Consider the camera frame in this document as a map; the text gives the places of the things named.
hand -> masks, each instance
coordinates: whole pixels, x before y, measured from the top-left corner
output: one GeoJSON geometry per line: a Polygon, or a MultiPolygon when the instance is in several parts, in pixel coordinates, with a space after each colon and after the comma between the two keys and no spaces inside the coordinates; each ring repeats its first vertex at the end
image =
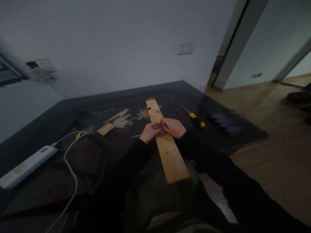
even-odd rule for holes
{"type": "Polygon", "coordinates": [[[147,124],[139,139],[148,145],[149,141],[153,139],[155,136],[157,137],[163,136],[161,134],[161,131],[162,129],[160,123],[154,122],[147,124]]]}
{"type": "Polygon", "coordinates": [[[166,132],[178,139],[181,138],[187,131],[179,120],[162,118],[160,123],[166,132]]]}

screwdriver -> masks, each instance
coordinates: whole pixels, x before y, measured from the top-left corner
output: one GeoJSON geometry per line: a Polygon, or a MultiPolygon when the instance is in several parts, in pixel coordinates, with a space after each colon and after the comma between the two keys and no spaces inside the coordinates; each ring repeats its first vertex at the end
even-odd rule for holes
{"type": "Polygon", "coordinates": [[[197,116],[194,114],[194,113],[190,113],[185,107],[182,107],[187,113],[189,113],[189,116],[192,118],[192,121],[194,122],[194,124],[197,126],[197,127],[201,127],[201,128],[204,128],[205,127],[205,123],[204,122],[201,122],[197,116]]]}

power strip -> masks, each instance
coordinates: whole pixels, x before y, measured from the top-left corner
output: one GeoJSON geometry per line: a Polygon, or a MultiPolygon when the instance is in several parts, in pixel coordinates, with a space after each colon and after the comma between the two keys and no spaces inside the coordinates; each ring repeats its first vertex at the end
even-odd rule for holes
{"type": "Polygon", "coordinates": [[[14,188],[56,152],[57,149],[55,147],[42,147],[16,168],[4,175],[0,179],[0,187],[3,189],[14,188]]]}

person's left hand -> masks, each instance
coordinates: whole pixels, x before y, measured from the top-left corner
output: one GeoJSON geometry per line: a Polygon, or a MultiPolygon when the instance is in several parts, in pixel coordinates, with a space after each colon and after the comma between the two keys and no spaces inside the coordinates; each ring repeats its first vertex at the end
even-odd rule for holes
{"type": "Polygon", "coordinates": [[[147,124],[139,139],[148,145],[149,141],[153,139],[155,136],[157,137],[163,136],[161,134],[161,131],[162,129],[160,123],[154,122],[147,124]]]}

person's right hand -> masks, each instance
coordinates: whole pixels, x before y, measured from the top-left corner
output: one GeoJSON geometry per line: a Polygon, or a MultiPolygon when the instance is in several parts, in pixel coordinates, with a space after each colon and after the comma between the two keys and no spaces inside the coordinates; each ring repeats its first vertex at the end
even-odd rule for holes
{"type": "Polygon", "coordinates": [[[181,138],[187,131],[179,120],[162,118],[160,123],[166,132],[178,139],[181,138]]]}

